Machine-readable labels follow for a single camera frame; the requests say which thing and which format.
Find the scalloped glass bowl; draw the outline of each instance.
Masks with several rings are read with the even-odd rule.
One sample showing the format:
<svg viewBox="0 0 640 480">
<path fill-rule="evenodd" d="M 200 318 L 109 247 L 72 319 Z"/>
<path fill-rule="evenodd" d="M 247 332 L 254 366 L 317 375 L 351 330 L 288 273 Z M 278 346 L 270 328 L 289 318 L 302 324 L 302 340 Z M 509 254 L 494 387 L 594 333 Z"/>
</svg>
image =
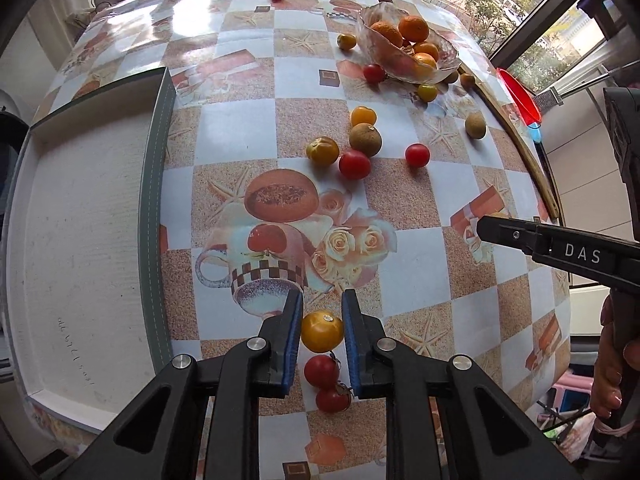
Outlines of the scalloped glass bowl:
<svg viewBox="0 0 640 480">
<path fill-rule="evenodd" d="M 435 44 L 440 51 L 440 59 L 436 68 L 416 61 L 413 56 L 402 48 L 389 43 L 387 38 L 371 30 L 369 27 L 375 22 L 389 22 L 396 27 L 400 20 L 409 14 L 398 9 L 394 4 L 381 2 L 371 7 L 364 7 L 358 14 L 356 34 L 361 51 L 369 57 L 372 63 L 377 63 L 385 72 L 400 81 L 407 83 L 435 84 L 442 81 L 460 66 L 458 51 L 437 32 L 430 30 L 426 41 Z"/>
</svg>

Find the metal screw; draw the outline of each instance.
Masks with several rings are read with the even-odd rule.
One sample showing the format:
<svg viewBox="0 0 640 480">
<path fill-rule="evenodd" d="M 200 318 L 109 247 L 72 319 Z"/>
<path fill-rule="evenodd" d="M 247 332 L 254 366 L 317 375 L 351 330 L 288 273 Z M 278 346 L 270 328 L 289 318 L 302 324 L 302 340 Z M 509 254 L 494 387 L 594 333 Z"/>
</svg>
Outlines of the metal screw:
<svg viewBox="0 0 640 480">
<path fill-rule="evenodd" d="M 180 354 L 171 359 L 171 364 L 174 368 L 178 368 L 178 370 L 182 370 L 191 364 L 191 356 L 187 354 Z"/>
<path fill-rule="evenodd" d="M 384 352 L 391 352 L 396 347 L 396 342 L 390 337 L 378 339 L 378 348 Z"/>
<path fill-rule="evenodd" d="M 267 346 L 267 342 L 261 337 L 252 337 L 246 342 L 246 345 L 249 347 L 249 350 L 262 350 Z"/>
<path fill-rule="evenodd" d="M 471 359 L 466 355 L 456 355 L 452 362 L 458 370 L 469 370 L 471 368 Z"/>
</svg>

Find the checkered tablecloth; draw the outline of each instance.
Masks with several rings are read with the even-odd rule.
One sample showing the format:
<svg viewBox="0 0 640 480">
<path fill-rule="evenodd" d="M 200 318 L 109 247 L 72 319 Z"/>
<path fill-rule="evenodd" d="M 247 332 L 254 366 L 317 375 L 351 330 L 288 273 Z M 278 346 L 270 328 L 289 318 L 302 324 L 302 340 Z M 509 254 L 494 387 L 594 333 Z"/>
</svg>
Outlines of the checkered tablecloth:
<svg viewBox="0 0 640 480">
<path fill-rule="evenodd" d="M 503 84 L 460 21 L 420 0 L 394 1 L 459 49 L 535 153 Z M 548 216 L 516 148 L 479 98 L 454 84 L 426 106 L 413 85 L 364 82 L 363 54 L 340 51 L 336 38 L 354 31 L 360 6 L 377 2 L 127 0 L 94 20 L 37 117 L 115 79 L 170 69 L 178 96 L 161 224 L 175 353 L 208 358 L 254 336 L 286 286 L 303 290 L 306 312 L 336 313 L 341 290 L 354 287 L 387 335 L 435 358 L 468 354 L 527 409 L 568 365 L 568 283 L 519 251 L 481 243 L 475 222 L 487 213 Z M 371 174 L 353 182 L 335 166 L 315 170 L 306 143 L 324 135 L 347 146 L 349 113 L 359 105 L 376 111 L 383 137 Z M 475 110 L 489 126 L 480 141 L 464 132 Z M 416 172 L 403 158 L 414 142 L 431 150 L 428 166 Z M 293 182 L 293 175 L 298 184 L 290 185 L 317 194 L 318 205 L 303 218 L 256 218 L 247 211 L 247 189 L 265 174 L 268 182 Z M 267 234 L 260 238 L 257 230 Z M 252 236 L 267 240 L 259 251 Z M 345 364 L 344 344 L 336 353 Z M 286 464 L 296 463 L 291 470 L 303 471 L 296 478 L 382 480 L 384 400 L 319 412 L 302 375 L 311 355 L 301 345 L 287 399 L 260 403 L 261 478 L 283 479 Z M 349 384 L 346 366 L 340 378 Z M 64 431 L 58 436 L 69 446 L 77 437 Z M 84 445 L 89 438 L 82 438 Z"/>
</svg>

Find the red plastic object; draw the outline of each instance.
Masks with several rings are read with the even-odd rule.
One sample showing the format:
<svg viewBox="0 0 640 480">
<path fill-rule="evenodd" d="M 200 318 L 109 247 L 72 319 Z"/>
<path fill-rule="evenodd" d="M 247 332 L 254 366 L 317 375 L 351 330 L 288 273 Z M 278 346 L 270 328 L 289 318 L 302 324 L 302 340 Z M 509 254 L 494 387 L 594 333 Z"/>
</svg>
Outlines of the red plastic object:
<svg viewBox="0 0 640 480">
<path fill-rule="evenodd" d="M 542 122 L 540 110 L 524 86 L 506 70 L 497 68 L 496 72 L 502 78 L 504 84 L 507 85 L 513 100 L 516 101 L 516 106 L 522 115 L 524 123 L 527 126 L 531 126 L 533 123 L 540 124 Z"/>
</svg>

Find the human hand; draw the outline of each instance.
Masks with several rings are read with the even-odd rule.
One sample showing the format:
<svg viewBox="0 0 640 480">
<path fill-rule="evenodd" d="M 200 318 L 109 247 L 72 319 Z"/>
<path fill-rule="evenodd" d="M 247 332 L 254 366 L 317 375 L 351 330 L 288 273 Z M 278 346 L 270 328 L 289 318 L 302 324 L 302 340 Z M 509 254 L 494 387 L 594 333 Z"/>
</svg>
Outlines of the human hand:
<svg viewBox="0 0 640 480">
<path fill-rule="evenodd" d="M 622 405 L 620 394 L 622 359 L 624 358 L 635 370 L 640 370 L 640 338 L 627 343 L 622 356 L 616 352 L 613 346 L 613 305 L 610 296 L 607 296 L 602 305 L 600 324 L 604 328 L 600 334 L 590 405 L 597 416 L 609 418 L 611 411 Z"/>
</svg>

